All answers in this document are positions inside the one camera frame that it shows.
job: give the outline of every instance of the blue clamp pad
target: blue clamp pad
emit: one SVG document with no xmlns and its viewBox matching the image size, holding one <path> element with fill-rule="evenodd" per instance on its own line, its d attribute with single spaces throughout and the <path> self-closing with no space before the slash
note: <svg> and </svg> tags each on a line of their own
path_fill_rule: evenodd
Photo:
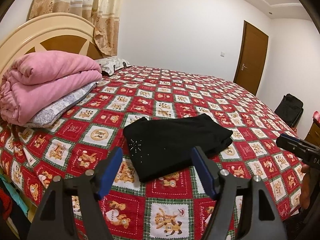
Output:
<svg viewBox="0 0 320 240">
<path fill-rule="evenodd" d="M 290 136 L 290 135 L 287 135 L 286 133 L 280 134 L 279 137 L 284 137 L 284 138 L 287 138 L 287 139 L 290 139 L 290 140 L 293 140 L 293 141 L 296 141 L 296 142 L 299 142 L 299 141 L 300 141 L 298 138 L 295 138 L 295 137 L 292 137 L 292 136 Z"/>
<path fill-rule="evenodd" d="M 217 164 L 209 160 L 201 147 L 196 146 L 191 152 L 192 163 L 201 180 L 205 193 L 213 200 L 216 200 L 220 193 L 219 168 Z"/>
<path fill-rule="evenodd" d="M 99 191 L 96 193 L 101 200 L 104 196 L 109 194 L 112 183 L 117 175 L 119 167 L 122 163 L 123 152 L 120 147 L 115 147 L 108 155 L 108 158 L 104 160 L 105 162 L 99 166 L 98 163 L 95 171 L 96 180 L 98 182 Z"/>
</svg>

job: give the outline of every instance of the beige floral curtain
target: beige floral curtain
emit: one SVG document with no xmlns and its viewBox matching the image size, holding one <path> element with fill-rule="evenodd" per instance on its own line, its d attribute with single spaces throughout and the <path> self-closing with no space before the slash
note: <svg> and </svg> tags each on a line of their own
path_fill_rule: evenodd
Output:
<svg viewBox="0 0 320 240">
<path fill-rule="evenodd" d="M 52 13 L 79 15 L 94 26 L 94 39 L 102 53 L 117 55 L 121 0 L 34 0 L 29 19 Z"/>
</svg>

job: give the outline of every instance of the door handle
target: door handle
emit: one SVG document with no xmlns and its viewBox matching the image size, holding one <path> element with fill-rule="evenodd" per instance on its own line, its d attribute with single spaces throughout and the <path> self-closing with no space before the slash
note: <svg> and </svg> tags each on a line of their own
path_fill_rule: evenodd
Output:
<svg viewBox="0 0 320 240">
<path fill-rule="evenodd" d="M 247 68 L 244 63 L 242 64 L 241 70 L 243 70 L 244 68 Z"/>
</svg>

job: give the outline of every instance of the patterned pillowcase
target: patterned pillowcase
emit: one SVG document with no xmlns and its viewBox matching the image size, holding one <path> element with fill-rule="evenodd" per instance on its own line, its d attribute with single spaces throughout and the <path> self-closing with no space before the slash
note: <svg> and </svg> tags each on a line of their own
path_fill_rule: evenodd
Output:
<svg viewBox="0 0 320 240">
<path fill-rule="evenodd" d="M 109 76 L 113 75 L 118 69 L 132 66 L 125 59 L 117 58 L 116 56 L 97 59 L 96 62 L 101 66 L 102 71 L 106 72 Z"/>
<path fill-rule="evenodd" d="M 91 82 L 75 91 L 72 91 L 47 107 L 42 108 L 28 123 L 23 125 L 23 127 L 48 128 L 52 126 L 65 111 L 83 100 L 97 84 L 98 82 L 96 81 Z"/>
</svg>

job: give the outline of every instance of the pink comforter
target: pink comforter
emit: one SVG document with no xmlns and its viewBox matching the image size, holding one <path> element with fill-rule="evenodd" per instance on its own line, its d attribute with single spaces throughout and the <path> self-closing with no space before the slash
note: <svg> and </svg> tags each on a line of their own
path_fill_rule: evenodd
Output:
<svg viewBox="0 0 320 240">
<path fill-rule="evenodd" d="M 99 64 L 86 56 L 55 50 L 24 55 L 2 77 L 1 117 L 25 125 L 42 108 L 101 78 Z"/>
</svg>

